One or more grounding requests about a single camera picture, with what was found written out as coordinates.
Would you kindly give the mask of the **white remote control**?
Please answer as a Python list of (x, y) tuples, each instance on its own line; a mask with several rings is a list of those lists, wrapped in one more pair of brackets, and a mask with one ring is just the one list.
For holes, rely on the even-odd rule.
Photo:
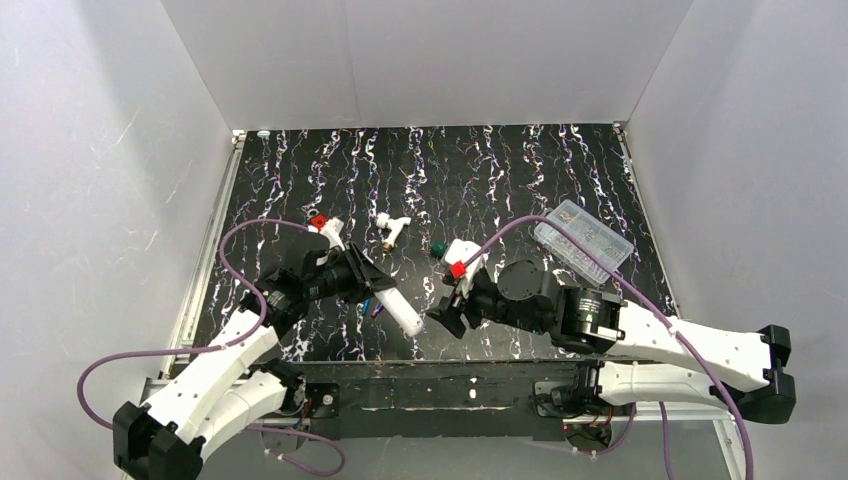
[(415, 337), (423, 330), (421, 315), (398, 288), (377, 291), (375, 297), (408, 336)]

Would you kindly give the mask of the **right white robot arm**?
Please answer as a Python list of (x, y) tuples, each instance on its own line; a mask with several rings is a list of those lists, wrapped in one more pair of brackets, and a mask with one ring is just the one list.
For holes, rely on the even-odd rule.
[(460, 278), (446, 274), (445, 281), (452, 292), (427, 315), (455, 337), (490, 321), (548, 335), (553, 346), (583, 356), (572, 380), (535, 394), (545, 416), (684, 402), (785, 424), (796, 405), (794, 378), (784, 370), (791, 354), (784, 327), (741, 333), (676, 317), (661, 321), (615, 294), (562, 285), (531, 260), (507, 265), (497, 278), (479, 268)]

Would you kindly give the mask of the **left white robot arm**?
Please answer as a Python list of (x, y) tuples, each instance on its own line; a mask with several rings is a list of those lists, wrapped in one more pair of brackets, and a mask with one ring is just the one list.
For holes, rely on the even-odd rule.
[(304, 374), (280, 359), (257, 361), (314, 302), (330, 297), (352, 304), (375, 298), (405, 333), (423, 328), (395, 280), (354, 244), (334, 233), (297, 233), (210, 352), (141, 404), (127, 402), (115, 412), (116, 466), (133, 479), (195, 479), (213, 452), (265, 415), (306, 417), (315, 401)]

